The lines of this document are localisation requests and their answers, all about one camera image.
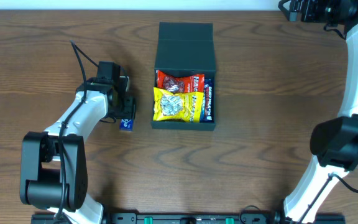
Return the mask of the blue Eclipse mints box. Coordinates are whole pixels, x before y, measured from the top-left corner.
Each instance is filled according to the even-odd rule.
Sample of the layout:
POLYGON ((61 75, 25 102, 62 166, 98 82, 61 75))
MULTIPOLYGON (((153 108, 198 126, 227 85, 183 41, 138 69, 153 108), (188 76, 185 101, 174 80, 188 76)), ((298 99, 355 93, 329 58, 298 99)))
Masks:
POLYGON ((134 127, 133 119, 121 119, 119 129, 122 131, 132 131, 134 127))

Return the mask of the yellow Hacks candy bag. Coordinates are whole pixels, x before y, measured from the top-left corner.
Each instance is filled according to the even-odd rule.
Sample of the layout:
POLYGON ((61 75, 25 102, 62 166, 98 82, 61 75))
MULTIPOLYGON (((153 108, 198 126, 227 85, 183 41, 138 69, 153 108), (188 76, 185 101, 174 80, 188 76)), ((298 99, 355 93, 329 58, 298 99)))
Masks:
POLYGON ((182 120, 186 123, 199 123, 203 107, 204 93, 171 93, 154 87, 153 121, 182 120))

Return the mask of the red Hacks candy bag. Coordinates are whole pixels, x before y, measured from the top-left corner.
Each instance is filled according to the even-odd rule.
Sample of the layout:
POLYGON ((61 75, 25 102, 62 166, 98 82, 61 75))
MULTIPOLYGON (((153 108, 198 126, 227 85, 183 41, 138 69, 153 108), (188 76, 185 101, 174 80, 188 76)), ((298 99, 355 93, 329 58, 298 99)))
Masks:
POLYGON ((157 88, 171 93, 204 92, 204 74, 176 78, 157 70, 157 88))

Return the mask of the dark green gift box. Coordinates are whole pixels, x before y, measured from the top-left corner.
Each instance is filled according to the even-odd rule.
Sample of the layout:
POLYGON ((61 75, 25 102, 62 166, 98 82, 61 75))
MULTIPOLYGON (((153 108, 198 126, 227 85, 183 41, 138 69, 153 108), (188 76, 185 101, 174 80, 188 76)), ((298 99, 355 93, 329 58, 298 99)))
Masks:
POLYGON ((203 74, 211 84, 207 90, 212 96, 205 103, 204 113, 211 121, 186 123, 184 121, 152 121, 154 129, 182 129, 212 131, 216 127, 216 55, 212 23, 161 22, 154 70, 175 78, 203 74))

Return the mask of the blue Dairy Milk chocolate bar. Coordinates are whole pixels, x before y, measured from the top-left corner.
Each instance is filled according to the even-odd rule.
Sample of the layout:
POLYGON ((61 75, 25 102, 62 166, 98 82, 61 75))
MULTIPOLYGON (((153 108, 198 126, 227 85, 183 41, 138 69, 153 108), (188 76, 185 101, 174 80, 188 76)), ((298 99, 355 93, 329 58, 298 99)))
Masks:
POLYGON ((210 123, 213 121, 213 82, 212 79, 204 80, 204 98, 203 109, 201 112, 201 121, 210 123))

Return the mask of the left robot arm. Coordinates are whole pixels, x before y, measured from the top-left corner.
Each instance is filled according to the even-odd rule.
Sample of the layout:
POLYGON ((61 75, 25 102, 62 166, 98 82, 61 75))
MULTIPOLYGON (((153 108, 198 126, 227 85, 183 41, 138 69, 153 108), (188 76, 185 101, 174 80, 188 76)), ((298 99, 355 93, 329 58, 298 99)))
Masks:
POLYGON ((110 223, 105 207, 88 193, 85 142, 101 121, 134 119, 129 77, 113 62, 99 62, 63 115, 22 141, 20 200, 46 210, 32 223, 110 223))

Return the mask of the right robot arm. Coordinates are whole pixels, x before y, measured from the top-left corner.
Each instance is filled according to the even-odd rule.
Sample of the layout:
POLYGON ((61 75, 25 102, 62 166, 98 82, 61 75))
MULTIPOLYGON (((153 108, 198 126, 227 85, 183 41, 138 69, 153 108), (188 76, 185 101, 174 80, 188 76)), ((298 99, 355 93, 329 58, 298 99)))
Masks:
POLYGON ((358 0, 282 0, 278 8, 288 21, 320 23, 347 45, 347 75, 337 118, 318 124, 311 135, 312 157, 294 191, 271 223, 344 223, 342 215, 318 215, 330 191, 358 166, 358 0))

